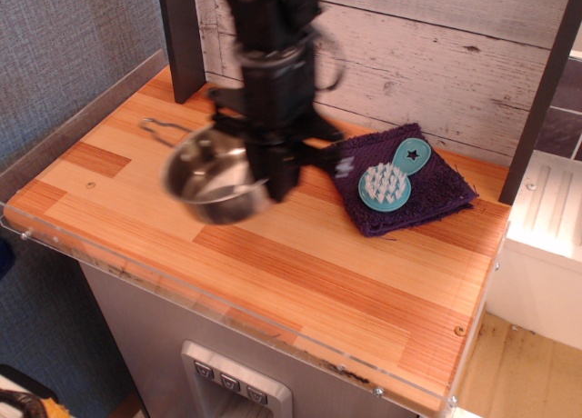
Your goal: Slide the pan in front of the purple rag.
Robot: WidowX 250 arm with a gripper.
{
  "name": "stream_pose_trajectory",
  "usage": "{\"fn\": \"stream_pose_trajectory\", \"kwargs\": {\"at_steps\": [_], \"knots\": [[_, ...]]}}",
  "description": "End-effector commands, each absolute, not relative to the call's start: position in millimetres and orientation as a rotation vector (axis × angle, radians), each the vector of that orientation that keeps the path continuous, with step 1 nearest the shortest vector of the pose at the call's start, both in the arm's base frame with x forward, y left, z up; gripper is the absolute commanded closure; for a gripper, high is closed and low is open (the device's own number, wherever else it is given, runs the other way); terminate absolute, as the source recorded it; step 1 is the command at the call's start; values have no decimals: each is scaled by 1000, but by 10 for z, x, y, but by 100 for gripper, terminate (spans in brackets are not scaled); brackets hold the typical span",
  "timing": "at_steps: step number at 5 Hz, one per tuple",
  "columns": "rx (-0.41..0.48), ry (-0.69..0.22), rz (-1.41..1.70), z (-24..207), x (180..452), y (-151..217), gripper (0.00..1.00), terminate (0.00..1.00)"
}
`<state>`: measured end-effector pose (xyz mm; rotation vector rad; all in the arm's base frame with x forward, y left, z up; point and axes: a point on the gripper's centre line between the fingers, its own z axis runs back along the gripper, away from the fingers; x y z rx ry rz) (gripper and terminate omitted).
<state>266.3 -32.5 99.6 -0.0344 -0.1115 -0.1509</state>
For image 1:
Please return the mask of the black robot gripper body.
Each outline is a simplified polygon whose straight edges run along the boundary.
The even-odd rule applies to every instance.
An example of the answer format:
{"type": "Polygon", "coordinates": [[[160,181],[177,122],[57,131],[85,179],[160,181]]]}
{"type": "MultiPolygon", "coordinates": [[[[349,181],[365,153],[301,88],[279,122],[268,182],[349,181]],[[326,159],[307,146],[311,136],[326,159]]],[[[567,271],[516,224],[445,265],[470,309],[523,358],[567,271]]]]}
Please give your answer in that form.
{"type": "Polygon", "coordinates": [[[341,131],[314,108],[315,51],[301,49],[269,55],[237,51],[244,85],[219,88],[208,96],[214,102],[215,128],[243,142],[282,147],[295,153],[299,164],[313,165],[331,176],[342,164],[340,151],[305,144],[319,139],[331,144],[344,139],[341,131]]]}

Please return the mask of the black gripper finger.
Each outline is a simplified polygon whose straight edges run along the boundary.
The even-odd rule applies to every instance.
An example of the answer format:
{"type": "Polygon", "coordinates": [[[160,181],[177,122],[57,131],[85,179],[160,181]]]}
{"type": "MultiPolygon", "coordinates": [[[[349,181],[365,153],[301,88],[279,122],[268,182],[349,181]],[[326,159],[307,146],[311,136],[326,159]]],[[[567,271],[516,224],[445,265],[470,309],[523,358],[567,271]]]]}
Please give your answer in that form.
{"type": "Polygon", "coordinates": [[[272,147],[257,142],[245,142],[246,156],[250,164],[251,172],[257,181],[265,184],[271,179],[272,173],[272,147]]]}
{"type": "Polygon", "coordinates": [[[301,165],[295,153],[282,147],[273,147],[266,152],[267,190],[270,197],[281,203],[299,180],[301,165]]]}

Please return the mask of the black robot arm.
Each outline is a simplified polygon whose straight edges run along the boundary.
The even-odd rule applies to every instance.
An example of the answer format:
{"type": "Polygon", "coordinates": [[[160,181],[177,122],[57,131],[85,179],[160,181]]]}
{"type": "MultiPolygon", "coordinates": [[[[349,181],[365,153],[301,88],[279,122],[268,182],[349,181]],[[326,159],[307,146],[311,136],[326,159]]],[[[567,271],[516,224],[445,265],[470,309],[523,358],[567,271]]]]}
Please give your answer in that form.
{"type": "Polygon", "coordinates": [[[226,1],[244,85],[210,92],[215,128],[242,139],[253,176],[266,181],[277,202],[297,186],[306,165],[347,174],[344,135],[314,108],[318,0],[226,1]]]}

